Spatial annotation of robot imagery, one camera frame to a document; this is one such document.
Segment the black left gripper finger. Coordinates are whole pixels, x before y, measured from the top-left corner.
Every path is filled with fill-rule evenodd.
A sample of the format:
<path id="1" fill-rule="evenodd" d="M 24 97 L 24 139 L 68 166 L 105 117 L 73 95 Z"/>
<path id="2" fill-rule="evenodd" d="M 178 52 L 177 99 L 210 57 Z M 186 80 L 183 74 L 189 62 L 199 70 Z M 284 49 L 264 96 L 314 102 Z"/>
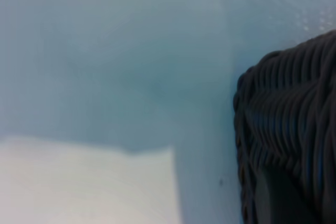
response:
<path id="1" fill-rule="evenodd" d="M 275 168 L 265 167 L 258 175 L 258 222 L 306 222 L 306 208 L 294 185 Z"/>

